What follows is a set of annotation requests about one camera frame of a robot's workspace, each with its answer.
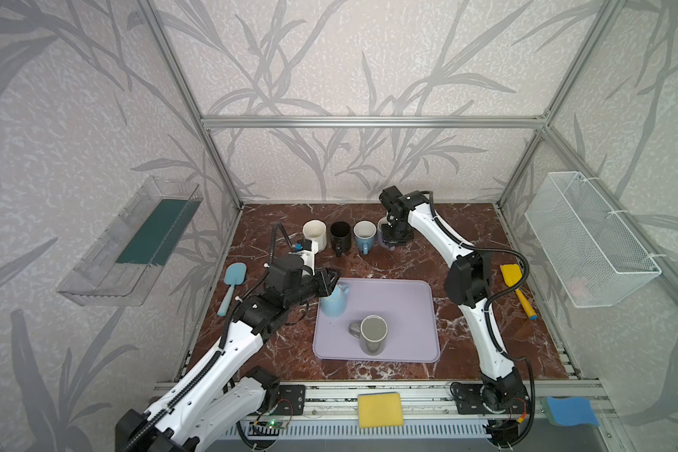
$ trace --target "mug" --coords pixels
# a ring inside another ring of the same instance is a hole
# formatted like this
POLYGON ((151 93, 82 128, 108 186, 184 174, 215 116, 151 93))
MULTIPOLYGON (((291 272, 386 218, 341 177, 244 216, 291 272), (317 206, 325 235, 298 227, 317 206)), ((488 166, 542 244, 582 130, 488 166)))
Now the mug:
POLYGON ((389 326, 379 315, 369 315, 361 322, 354 322, 349 326, 349 333, 359 338, 362 351, 370 356, 382 353, 387 345, 389 326))
POLYGON ((377 233, 377 227, 370 221, 360 221, 354 225, 354 240, 356 246, 365 255, 370 252, 374 244, 374 235, 377 233))
POLYGON ((382 247, 382 248, 386 248, 389 251, 394 251, 395 247, 393 247, 393 246, 390 247, 382 239, 382 224, 389 224, 389 220, 387 220, 387 217, 384 217, 377 222, 377 236, 376 236, 377 243, 380 244, 380 247, 382 247))
POLYGON ((339 317, 346 310, 346 294, 349 293, 349 286, 337 284, 334 286, 334 292, 329 296, 319 298, 319 309, 327 317, 339 317))
POLYGON ((332 223, 329 228, 332 234, 332 248, 337 255, 337 258, 343 253, 349 251, 351 248, 351 227, 345 221, 337 221, 332 223))
POLYGON ((327 247, 327 225, 323 221, 308 221, 304 224, 301 232, 304 234, 304 239, 316 241, 319 245, 319 249, 316 252, 322 252, 327 247))

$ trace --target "spatula head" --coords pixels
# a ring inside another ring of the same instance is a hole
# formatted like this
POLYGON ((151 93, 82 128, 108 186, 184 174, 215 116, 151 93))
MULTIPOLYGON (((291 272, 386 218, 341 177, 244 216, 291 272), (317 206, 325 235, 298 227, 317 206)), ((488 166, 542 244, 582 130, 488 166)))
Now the spatula head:
POLYGON ((506 266, 500 266, 499 269, 502 271, 502 276, 505 278, 507 287, 514 286, 522 278, 522 271, 520 271, 518 264, 507 264, 506 266))
POLYGON ((228 266, 226 275, 223 276, 223 282, 227 285, 243 284, 246 277, 246 264, 243 262, 236 262, 228 266))

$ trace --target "red marble surface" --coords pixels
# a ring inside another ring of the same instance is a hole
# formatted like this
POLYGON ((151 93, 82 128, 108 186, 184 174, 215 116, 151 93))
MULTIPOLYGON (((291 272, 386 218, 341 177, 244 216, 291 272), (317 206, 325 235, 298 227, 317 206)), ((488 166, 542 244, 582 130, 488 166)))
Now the red marble surface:
MULTIPOLYGON (((443 204, 437 211, 457 232, 478 246, 509 247, 505 231, 491 204, 443 204)), ((268 257, 271 225, 283 223, 292 241, 301 238, 301 227, 309 220, 319 219, 327 224, 346 221, 355 224, 361 220, 377 222, 386 211, 381 204, 347 205, 247 205, 238 224, 226 266, 244 262, 247 266, 246 282, 236 289, 242 294, 263 273, 268 257)), ((277 246, 277 255, 287 251, 283 241, 277 246)), ((515 263, 509 255, 492 255, 491 292, 507 287, 499 271, 500 264, 515 263)), ((395 251, 374 246, 367 256, 357 252, 353 244, 348 255, 336 258, 327 246, 316 256, 316 267, 336 267, 342 276, 354 278, 421 279, 432 287, 437 332, 442 354, 432 364, 373 361, 342 361, 319 359, 312 351, 318 300, 309 305, 307 317, 294 326, 285 326, 255 354, 239 373, 260 365, 282 380, 475 380, 479 378, 479 358, 470 338, 467 324, 458 307, 444 293, 447 266, 440 253, 421 235, 395 251)), ((219 339, 223 318, 216 315, 226 294, 227 286, 218 285, 204 319, 199 339, 191 355, 193 366, 219 339)), ((536 308, 532 293, 524 292, 536 308)), ((291 313, 289 321, 299 318, 303 307, 291 313)), ((512 356, 526 356, 532 360, 536 378, 566 378, 544 321, 530 321, 515 296, 502 298, 495 305, 497 324, 512 356)), ((527 378, 525 366, 518 366, 527 378)))

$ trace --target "spatula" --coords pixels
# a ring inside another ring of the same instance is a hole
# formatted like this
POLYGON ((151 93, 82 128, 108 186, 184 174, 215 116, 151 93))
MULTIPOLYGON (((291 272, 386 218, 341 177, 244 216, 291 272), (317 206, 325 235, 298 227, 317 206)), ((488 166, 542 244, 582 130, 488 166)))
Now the spatula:
POLYGON ((223 282, 230 287, 228 288, 226 295, 223 297, 221 305, 218 307, 219 317, 226 315, 226 311, 228 311, 228 305, 231 304, 231 297, 234 294, 234 287, 239 284, 243 284, 245 277, 246 264, 243 262, 233 263, 226 269, 226 275, 223 276, 223 282))
MULTIPOLYGON (((499 269, 502 271, 502 276, 505 278, 507 287, 512 287, 517 284, 520 278, 522 278, 522 271, 517 264, 507 264, 506 266, 500 266, 499 269)), ((522 307, 525 309, 525 313, 530 320, 534 321, 537 319, 537 312, 532 309, 530 302, 525 298, 525 294, 523 294, 520 289, 515 289, 515 294, 520 299, 520 303, 522 303, 522 307)))

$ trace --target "purple tray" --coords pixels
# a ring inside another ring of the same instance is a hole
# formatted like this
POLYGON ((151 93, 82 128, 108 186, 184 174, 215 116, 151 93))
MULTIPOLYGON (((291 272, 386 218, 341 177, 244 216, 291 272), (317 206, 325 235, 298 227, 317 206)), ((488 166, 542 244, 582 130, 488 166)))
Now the purple tray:
POLYGON ((346 311, 330 318, 319 310, 314 331, 314 353, 321 359, 363 361, 435 362, 440 358, 432 289, 424 281, 405 279, 341 278, 351 287, 346 311), (389 326, 382 353, 369 356, 349 324, 367 315, 382 316, 389 326))

